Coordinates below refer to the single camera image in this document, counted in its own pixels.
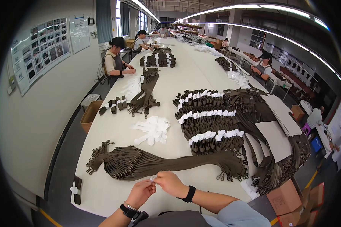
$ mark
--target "wristband strap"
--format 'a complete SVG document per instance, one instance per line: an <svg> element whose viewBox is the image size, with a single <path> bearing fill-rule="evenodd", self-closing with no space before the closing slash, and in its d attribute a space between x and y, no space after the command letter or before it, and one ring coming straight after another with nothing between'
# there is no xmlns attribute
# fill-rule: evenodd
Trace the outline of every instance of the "wristband strap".
<svg viewBox="0 0 341 227"><path fill-rule="evenodd" d="M195 195L195 191L196 191L196 188L190 185L189 186L189 191L188 191L188 194L187 194L186 198L183 198L182 200L184 202L186 202L186 203L191 203L192 202L192 198Z"/></svg>

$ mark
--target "stool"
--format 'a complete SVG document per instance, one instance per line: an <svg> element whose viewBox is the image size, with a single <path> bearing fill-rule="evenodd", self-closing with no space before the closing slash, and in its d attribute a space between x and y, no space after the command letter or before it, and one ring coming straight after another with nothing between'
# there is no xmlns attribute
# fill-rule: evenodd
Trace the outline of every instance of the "stool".
<svg viewBox="0 0 341 227"><path fill-rule="evenodd" d="M303 126L303 128L302 128L302 131L305 133L305 130L306 130L306 129L308 130L306 136L308 136L309 133L310 133L310 127L309 127L309 125L308 125L307 122L304 124L304 126Z"/></svg>

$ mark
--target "hand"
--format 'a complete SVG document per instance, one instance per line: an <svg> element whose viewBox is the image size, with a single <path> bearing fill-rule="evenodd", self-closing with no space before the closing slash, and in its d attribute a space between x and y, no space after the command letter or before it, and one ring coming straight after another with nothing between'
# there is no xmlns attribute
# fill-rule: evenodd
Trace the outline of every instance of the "hand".
<svg viewBox="0 0 341 227"><path fill-rule="evenodd" d="M159 184L171 196L178 198L187 197L189 187L184 185L172 171L158 172L158 176L154 179L154 182Z"/></svg>
<svg viewBox="0 0 341 227"><path fill-rule="evenodd" d="M126 73L128 73L128 74L134 74L135 72L136 72L136 70L135 70L134 68L125 70L125 74L126 74Z"/></svg>
<svg viewBox="0 0 341 227"><path fill-rule="evenodd" d="M128 63L126 63L125 66L127 66L129 69L134 69L134 67L132 65L129 65Z"/></svg>
<svg viewBox="0 0 341 227"><path fill-rule="evenodd" d="M134 184L129 197L125 202L139 210L148 198L157 191L156 188L155 183L151 182L150 179L142 180Z"/></svg>

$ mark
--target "gray floor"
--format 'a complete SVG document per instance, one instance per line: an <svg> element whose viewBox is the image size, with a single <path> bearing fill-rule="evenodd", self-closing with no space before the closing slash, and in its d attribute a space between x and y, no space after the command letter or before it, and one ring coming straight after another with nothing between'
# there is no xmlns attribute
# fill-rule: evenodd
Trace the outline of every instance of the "gray floor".
<svg viewBox="0 0 341 227"><path fill-rule="evenodd" d="M271 90L271 86L266 86L266 88L268 91ZM92 93L100 94L102 98L105 98L109 90L110 86L106 82L104 85L98 85ZM285 91L277 86L274 89L273 94L282 99L285 95ZM297 103L288 95L286 96L284 103L288 107L297 105ZM60 148L50 182L48 201L40 201L40 208L63 227L98 226L105 219L104 217L79 210L70 203L71 191L69 188L72 186L77 161L86 138L86 133L80 125L82 115L83 111L80 110ZM306 164L295 174L295 179L300 188L304 188L308 184L309 180L314 175L316 166L320 160L321 157L316 157L316 154L313 151ZM312 186L325 182L325 193L328 193L329 182L331 182L335 174L335 163L332 161L326 162L321 169L321 173L314 179ZM249 205L254 210L264 215L269 221L276 218L276 214L266 196L251 201ZM33 212L32 215L35 226L54 226L40 212Z"/></svg>

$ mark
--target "whiteboard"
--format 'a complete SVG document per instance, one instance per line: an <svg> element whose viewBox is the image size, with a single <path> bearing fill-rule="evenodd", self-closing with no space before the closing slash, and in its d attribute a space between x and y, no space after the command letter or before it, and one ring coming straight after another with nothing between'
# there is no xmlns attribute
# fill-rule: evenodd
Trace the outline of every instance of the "whiteboard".
<svg viewBox="0 0 341 227"><path fill-rule="evenodd" d="M69 16L69 30L73 53L77 53L90 46L90 34L88 32L88 17Z"/></svg>

